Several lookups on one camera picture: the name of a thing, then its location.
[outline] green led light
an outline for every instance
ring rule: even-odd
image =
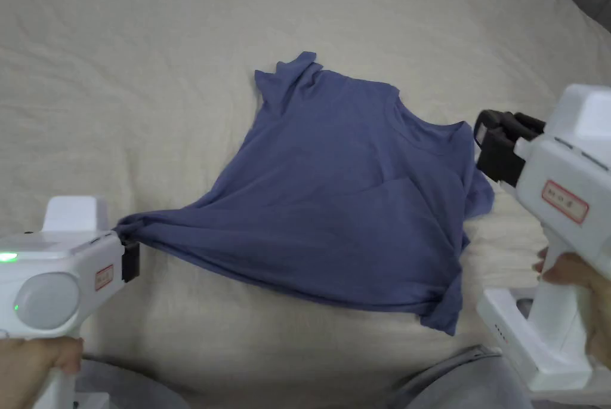
[[[17,260],[17,253],[0,253],[0,262],[11,262]]]

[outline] hand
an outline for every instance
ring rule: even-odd
[[[0,340],[0,407],[31,408],[52,367],[78,374],[82,344],[71,337]]]
[[[533,265],[543,270],[548,249],[539,252],[541,261]],[[586,352],[611,368],[611,281],[596,272],[576,253],[560,255],[556,264],[542,274],[546,282],[557,285],[579,285],[591,291],[590,332]]]

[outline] white bedding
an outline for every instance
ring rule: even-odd
[[[611,35],[570,0],[0,0],[0,233],[39,229],[54,195],[103,195],[113,221],[194,201],[253,120],[254,70],[304,50],[438,124],[544,119],[568,83],[611,84]],[[85,346],[222,407],[355,407],[486,341],[482,286],[535,283],[544,239],[511,198],[466,229],[455,337],[146,250]]]

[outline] blue t-shirt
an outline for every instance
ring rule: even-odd
[[[493,201],[470,127],[419,120],[396,87],[322,70],[315,58],[255,73],[263,105],[208,194],[127,216],[116,230],[234,279],[412,312],[454,334],[462,225]]]

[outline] gray pants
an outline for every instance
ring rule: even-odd
[[[533,409],[499,353],[476,347],[403,384],[386,409]]]

